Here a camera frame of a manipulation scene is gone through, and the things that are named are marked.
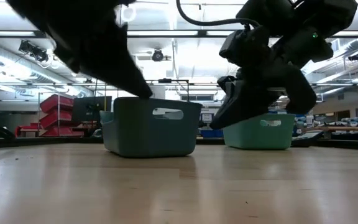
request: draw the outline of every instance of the green plastic bin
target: green plastic bin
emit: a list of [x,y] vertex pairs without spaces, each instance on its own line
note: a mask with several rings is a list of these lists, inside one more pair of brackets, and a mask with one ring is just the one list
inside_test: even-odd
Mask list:
[[[114,100],[111,121],[103,122],[107,150],[122,157],[155,158],[186,156],[196,147],[199,103],[127,97]],[[157,108],[177,112],[154,115]]]
[[295,115],[263,114],[223,129],[227,146],[239,149],[288,149]]

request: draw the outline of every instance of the red storage bin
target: red storage bin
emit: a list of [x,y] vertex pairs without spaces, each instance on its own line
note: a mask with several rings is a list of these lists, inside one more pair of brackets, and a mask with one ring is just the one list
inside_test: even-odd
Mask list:
[[[53,94],[52,96],[48,97],[46,100],[41,102],[40,108],[44,113],[50,113],[53,110],[57,110],[58,108],[58,95]],[[72,111],[74,105],[74,100],[60,96],[60,110]]]
[[82,137],[83,132],[73,131],[69,127],[60,127],[58,130],[57,126],[53,126],[48,129],[41,137]]
[[[52,111],[48,115],[44,116],[40,120],[40,124],[43,127],[43,129],[48,129],[52,125],[57,126],[57,120],[58,120],[58,113],[57,110]],[[78,126],[79,123],[72,122],[71,121],[71,112],[67,111],[60,111],[60,126]]]

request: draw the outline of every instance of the bin handle hole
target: bin handle hole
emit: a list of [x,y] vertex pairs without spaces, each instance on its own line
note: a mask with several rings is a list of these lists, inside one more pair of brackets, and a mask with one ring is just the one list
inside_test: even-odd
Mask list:
[[259,124],[262,127],[279,127],[281,126],[280,120],[260,120]]
[[155,108],[153,110],[153,117],[155,119],[173,119],[181,120],[183,119],[183,111],[178,109],[170,108]]

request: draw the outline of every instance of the table surface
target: table surface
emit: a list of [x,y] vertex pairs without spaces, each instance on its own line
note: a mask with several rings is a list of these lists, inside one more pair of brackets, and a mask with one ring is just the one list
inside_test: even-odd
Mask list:
[[0,149],[0,223],[358,223],[358,151],[123,159],[102,144]]

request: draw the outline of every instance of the computer monitor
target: computer monitor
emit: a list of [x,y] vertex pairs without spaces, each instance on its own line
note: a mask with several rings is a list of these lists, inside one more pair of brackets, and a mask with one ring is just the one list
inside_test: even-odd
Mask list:
[[100,121],[99,111],[111,111],[111,96],[75,98],[72,121]]

